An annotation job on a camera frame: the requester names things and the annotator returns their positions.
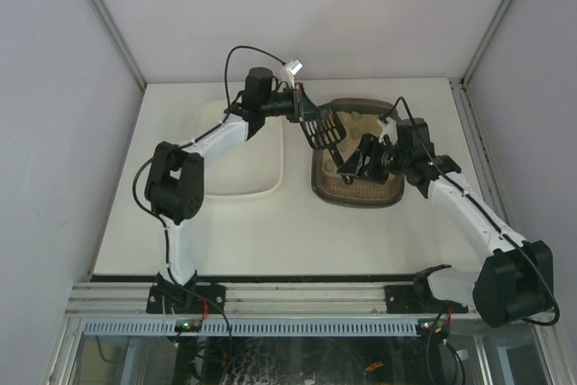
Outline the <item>black slotted litter scoop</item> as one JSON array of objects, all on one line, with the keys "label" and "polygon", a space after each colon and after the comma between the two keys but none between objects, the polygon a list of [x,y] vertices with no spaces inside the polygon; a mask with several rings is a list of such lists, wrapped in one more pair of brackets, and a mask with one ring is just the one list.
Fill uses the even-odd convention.
[{"label": "black slotted litter scoop", "polygon": [[[338,150],[338,144],[346,138],[346,130],[338,114],[330,104],[324,104],[319,107],[323,111],[323,116],[320,121],[299,124],[310,148],[316,151],[327,150],[336,167],[339,169],[344,161]],[[345,177],[340,174],[339,176],[346,185],[352,185],[352,177]]]}]

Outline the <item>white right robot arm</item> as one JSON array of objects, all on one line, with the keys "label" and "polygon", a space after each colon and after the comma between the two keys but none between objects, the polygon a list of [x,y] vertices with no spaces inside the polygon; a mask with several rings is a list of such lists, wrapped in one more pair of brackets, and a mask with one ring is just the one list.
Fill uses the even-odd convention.
[{"label": "white right robot arm", "polygon": [[446,212],[481,261],[476,271],[451,265],[422,271],[426,294],[473,307],[492,327],[518,320],[556,324],[560,308],[554,296],[553,254],[546,243],[529,242],[511,228],[472,190],[450,156],[435,154],[424,119],[394,123],[381,118],[378,124],[380,136],[364,134],[353,154],[338,164],[339,174],[375,183],[404,176]]}]

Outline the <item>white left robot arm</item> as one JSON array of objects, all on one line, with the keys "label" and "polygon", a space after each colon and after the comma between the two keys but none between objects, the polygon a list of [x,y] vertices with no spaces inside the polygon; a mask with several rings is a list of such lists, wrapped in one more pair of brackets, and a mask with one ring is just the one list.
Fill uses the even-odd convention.
[{"label": "white left robot arm", "polygon": [[252,68],[244,88],[224,110],[224,117],[199,137],[182,144],[161,142],[151,160],[144,195],[152,214],[159,218],[165,237],[165,269],[160,272],[171,283],[180,298],[197,276],[191,241],[187,231],[205,198],[205,169],[233,148],[248,142],[265,125],[269,117],[285,117],[298,123],[309,146],[321,149],[326,134],[323,120],[331,111],[315,105],[304,86],[295,80],[302,69],[299,60],[283,65],[283,90],[273,87],[275,77],[270,69]]}]

